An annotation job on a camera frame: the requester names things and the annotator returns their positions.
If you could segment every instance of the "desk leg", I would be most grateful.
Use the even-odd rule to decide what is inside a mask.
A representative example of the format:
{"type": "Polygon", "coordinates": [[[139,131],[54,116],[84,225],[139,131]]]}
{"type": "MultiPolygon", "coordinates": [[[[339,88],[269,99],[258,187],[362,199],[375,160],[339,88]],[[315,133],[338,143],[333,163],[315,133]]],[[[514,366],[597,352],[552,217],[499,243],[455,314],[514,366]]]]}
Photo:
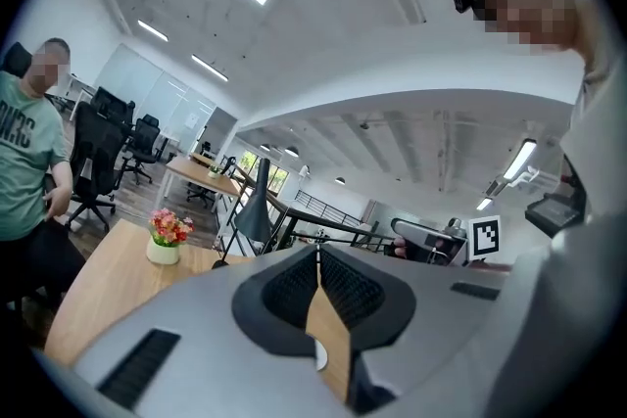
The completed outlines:
{"type": "Polygon", "coordinates": [[[82,98],[83,94],[87,94],[87,93],[85,93],[85,91],[81,89],[80,93],[78,94],[78,98],[76,98],[76,103],[74,103],[74,108],[72,109],[72,113],[70,114],[70,122],[74,122],[74,116],[76,115],[76,108],[78,107],[78,104],[80,103],[80,99],[82,98]]]}
{"type": "Polygon", "coordinates": [[[166,191],[164,192],[164,197],[166,199],[168,198],[169,190],[172,188],[172,183],[174,181],[174,175],[170,171],[167,171],[167,172],[169,172],[169,178],[168,178],[168,184],[166,185],[166,191]]]}
{"type": "Polygon", "coordinates": [[[226,220],[221,225],[216,235],[217,242],[219,242],[219,238],[224,234],[224,232],[228,228],[228,222],[231,220],[231,215],[235,211],[235,208],[237,208],[237,201],[239,201],[239,198],[233,197],[233,201],[231,202],[230,206],[226,210],[226,215],[225,215],[226,220]]]}
{"type": "Polygon", "coordinates": [[[153,210],[161,209],[164,197],[166,196],[166,186],[171,183],[172,178],[173,175],[171,171],[166,169],[166,174],[164,174],[164,179],[162,180],[161,186],[159,187],[159,193],[157,194],[157,199],[155,200],[153,210]]]}
{"type": "Polygon", "coordinates": [[[214,199],[214,204],[212,205],[212,212],[217,211],[217,203],[224,197],[223,194],[216,194],[216,198],[214,199]]]}

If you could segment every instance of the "black lamp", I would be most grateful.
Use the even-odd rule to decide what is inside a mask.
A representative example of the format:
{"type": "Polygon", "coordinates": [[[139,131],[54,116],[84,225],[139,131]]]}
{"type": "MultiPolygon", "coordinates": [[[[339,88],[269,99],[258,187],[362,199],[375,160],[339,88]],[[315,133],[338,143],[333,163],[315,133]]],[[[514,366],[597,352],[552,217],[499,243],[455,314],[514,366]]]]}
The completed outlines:
{"type": "Polygon", "coordinates": [[[267,202],[265,199],[267,193],[267,176],[270,171],[270,161],[261,159],[259,162],[259,172],[257,173],[257,184],[246,206],[239,211],[239,214],[233,219],[235,231],[231,236],[226,250],[220,261],[216,261],[212,268],[220,268],[228,265],[225,261],[226,254],[235,239],[237,232],[241,232],[253,241],[266,243],[270,238],[270,218],[267,215],[267,202]]]}

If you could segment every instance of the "hand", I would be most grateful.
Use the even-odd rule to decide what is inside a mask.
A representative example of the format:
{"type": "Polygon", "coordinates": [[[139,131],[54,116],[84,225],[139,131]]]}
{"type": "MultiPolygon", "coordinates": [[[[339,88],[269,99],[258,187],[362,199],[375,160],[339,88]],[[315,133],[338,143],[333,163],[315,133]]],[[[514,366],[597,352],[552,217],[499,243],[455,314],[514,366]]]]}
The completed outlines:
{"type": "Polygon", "coordinates": [[[71,197],[72,190],[64,187],[57,187],[44,195],[44,202],[50,201],[50,208],[44,221],[48,221],[53,216],[63,216],[68,211],[71,197]]]}

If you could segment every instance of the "wooden desk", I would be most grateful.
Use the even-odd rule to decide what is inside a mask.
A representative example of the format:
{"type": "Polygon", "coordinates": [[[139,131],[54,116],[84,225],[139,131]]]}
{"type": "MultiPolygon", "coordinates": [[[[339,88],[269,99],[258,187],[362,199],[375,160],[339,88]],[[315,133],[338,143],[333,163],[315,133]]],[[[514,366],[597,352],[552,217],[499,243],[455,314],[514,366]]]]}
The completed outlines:
{"type": "MultiPolygon", "coordinates": [[[[107,328],[175,282],[211,270],[219,258],[215,251],[185,245],[178,264],[157,265],[146,257],[149,238],[146,228],[124,219],[111,229],[66,294],[50,328],[47,355],[74,364],[107,328]]],[[[254,258],[228,255],[226,261],[235,264],[249,259],[254,258]]],[[[350,337],[321,288],[310,306],[307,332],[327,350],[322,379],[346,400],[350,337]]]]}
{"type": "Polygon", "coordinates": [[[213,159],[209,159],[208,157],[201,156],[200,154],[197,154],[196,152],[193,152],[192,154],[190,154],[189,157],[191,157],[194,161],[201,163],[202,165],[205,165],[206,167],[209,167],[210,165],[219,165],[219,163],[217,163],[213,159]]]}
{"type": "MultiPolygon", "coordinates": [[[[224,223],[217,232],[216,240],[219,241],[219,238],[226,231],[226,223],[230,219],[231,214],[235,211],[237,201],[239,201],[239,189],[237,188],[235,182],[228,176],[221,174],[218,178],[210,178],[208,173],[209,170],[203,165],[195,163],[185,157],[175,157],[166,164],[166,174],[164,175],[161,187],[159,187],[159,193],[157,194],[157,199],[155,200],[153,209],[157,210],[163,207],[164,199],[168,197],[169,189],[175,176],[203,188],[207,188],[208,190],[212,190],[217,194],[232,197],[233,200],[226,209],[226,218],[224,219],[224,223]]],[[[218,201],[219,197],[216,196],[216,200],[212,206],[212,212],[216,212],[218,201]]]]}

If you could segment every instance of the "mesh chair back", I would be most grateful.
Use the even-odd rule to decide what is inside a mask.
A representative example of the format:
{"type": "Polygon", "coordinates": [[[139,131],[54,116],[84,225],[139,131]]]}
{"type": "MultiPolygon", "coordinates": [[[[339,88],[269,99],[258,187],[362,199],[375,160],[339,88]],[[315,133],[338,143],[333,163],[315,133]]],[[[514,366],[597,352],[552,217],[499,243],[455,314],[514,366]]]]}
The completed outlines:
{"type": "Polygon", "coordinates": [[[159,132],[159,127],[151,125],[144,118],[139,118],[135,122],[132,148],[142,154],[152,155],[153,145],[157,140],[157,136],[159,136],[159,132]]]}
{"type": "Polygon", "coordinates": [[[20,42],[16,42],[7,51],[0,70],[5,71],[6,73],[10,73],[11,75],[14,75],[16,77],[22,78],[30,67],[31,61],[32,56],[30,55],[30,53],[24,48],[24,46],[20,42]]]}
{"type": "Polygon", "coordinates": [[[91,159],[88,192],[93,196],[111,192],[116,180],[114,166],[127,136],[127,128],[116,120],[100,116],[88,103],[79,103],[76,108],[74,146],[70,158],[74,188],[87,159],[91,159]]]}
{"type": "Polygon", "coordinates": [[[153,127],[159,127],[159,119],[156,118],[155,116],[149,116],[148,114],[146,114],[142,120],[144,122],[146,122],[149,125],[152,125],[153,127]]]}

